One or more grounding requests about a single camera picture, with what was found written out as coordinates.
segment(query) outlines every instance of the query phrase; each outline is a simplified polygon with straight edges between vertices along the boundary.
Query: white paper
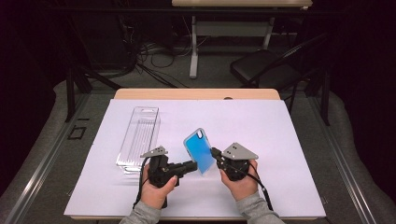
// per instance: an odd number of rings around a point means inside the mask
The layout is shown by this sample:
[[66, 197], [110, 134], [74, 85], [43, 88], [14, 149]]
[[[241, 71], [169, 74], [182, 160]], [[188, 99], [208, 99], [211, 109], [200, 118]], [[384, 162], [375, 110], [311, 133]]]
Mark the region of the white paper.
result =
[[[275, 100], [112, 100], [64, 214], [70, 217], [124, 217], [131, 213], [138, 186], [116, 165], [135, 106], [158, 106], [158, 146], [169, 162], [190, 161], [183, 140], [203, 128], [212, 147], [233, 142], [259, 155], [258, 172], [281, 217], [325, 217], [290, 115]], [[241, 217], [216, 165], [180, 178], [168, 195], [162, 217]]]

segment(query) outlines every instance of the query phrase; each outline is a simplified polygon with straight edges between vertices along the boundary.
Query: chair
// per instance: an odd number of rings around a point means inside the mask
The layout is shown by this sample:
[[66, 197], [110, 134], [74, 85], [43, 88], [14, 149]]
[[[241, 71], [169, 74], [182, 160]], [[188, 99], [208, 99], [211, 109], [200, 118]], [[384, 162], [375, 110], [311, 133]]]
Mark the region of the chair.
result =
[[327, 34], [316, 36], [278, 56], [270, 50], [260, 49], [231, 63], [231, 73], [242, 82], [242, 88], [268, 88], [282, 92], [293, 87], [290, 99], [291, 112], [299, 82], [319, 75], [319, 46]]

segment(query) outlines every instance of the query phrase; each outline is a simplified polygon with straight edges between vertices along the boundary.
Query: table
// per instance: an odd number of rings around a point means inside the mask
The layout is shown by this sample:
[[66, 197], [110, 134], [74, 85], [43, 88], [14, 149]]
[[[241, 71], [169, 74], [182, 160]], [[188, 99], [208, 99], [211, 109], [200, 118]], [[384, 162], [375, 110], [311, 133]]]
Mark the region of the table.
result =
[[[311, 0], [172, 0], [174, 7], [310, 7]], [[190, 78], [197, 78], [198, 35], [216, 36], [264, 36], [262, 48], [267, 49], [274, 27], [275, 18], [267, 21], [198, 21], [192, 16], [192, 54]]]
[[[233, 100], [222, 100], [230, 97]], [[236, 141], [259, 155], [258, 172], [274, 209], [282, 218], [326, 216], [284, 102], [279, 100], [275, 90], [262, 89], [119, 90], [92, 144], [64, 211], [66, 216], [74, 219], [122, 218], [132, 211], [138, 181], [122, 173], [116, 166], [116, 158], [128, 118], [139, 105], [160, 108], [157, 145], [169, 151], [169, 162], [191, 159], [182, 140], [197, 126], [202, 127], [212, 147], [224, 149]], [[251, 124], [241, 128], [247, 121]], [[213, 166], [205, 177], [193, 172], [180, 179], [180, 185], [168, 196], [168, 207], [163, 209], [162, 219], [237, 220], [242, 217], [231, 193], [220, 181], [218, 168]]]

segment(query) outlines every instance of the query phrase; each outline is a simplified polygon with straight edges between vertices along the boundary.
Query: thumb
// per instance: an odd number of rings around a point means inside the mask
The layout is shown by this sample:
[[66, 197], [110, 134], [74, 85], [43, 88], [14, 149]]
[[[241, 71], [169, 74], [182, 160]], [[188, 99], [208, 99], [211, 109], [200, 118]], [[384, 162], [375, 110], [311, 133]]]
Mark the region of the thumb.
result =
[[230, 179], [228, 178], [228, 176], [225, 174], [225, 172], [223, 170], [220, 169], [220, 176], [221, 176], [221, 181], [224, 184], [227, 184], [228, 182], [230, 182]]
[[177, 176], [174, 175], [172, 178], [168, 180], [168, 182], [163, 186], [163, 189], [166, 190], [167, 193], [171, 192], [175, 188], [175, 184], [177, 182]]

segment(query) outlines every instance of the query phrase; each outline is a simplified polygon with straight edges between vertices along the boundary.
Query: finger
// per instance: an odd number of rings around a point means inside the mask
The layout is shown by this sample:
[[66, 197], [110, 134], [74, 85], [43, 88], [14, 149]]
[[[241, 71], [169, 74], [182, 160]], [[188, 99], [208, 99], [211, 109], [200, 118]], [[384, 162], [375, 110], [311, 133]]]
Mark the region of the finger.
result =
[[250, 162], [250, 164], [251, 165], [249, 165], [249, 167], [248, 167], [248, 172], [251, 174], [251, 175], [254, 175], [254, 176], [256, 176], [257, 174], [256, 174], [256, 171], [257, 171], [257, 166], [258, 166], [258, 163], [255, 161], [255, 160], [249, 160], [249, 162]]
[[149, 165], [145, 165], [143, 169], [143, 181], [145, 181], [149, 177]]
[[166, 194], [168, 194], [170, 191], [172, 191], [175, 188], [176, 183], [177, 183], [177, 176], [174, 175], [172, 176], [172, 178], [168, 180], [168, 182], [162, 187], [162, 189], [166, 191]]
[[226, 186], [230, 183], [230, 178], [225, 174], [225, 172], [221, 169], [220, 170], [220, 175], [221, 175], [221, 182], [223, 182]]

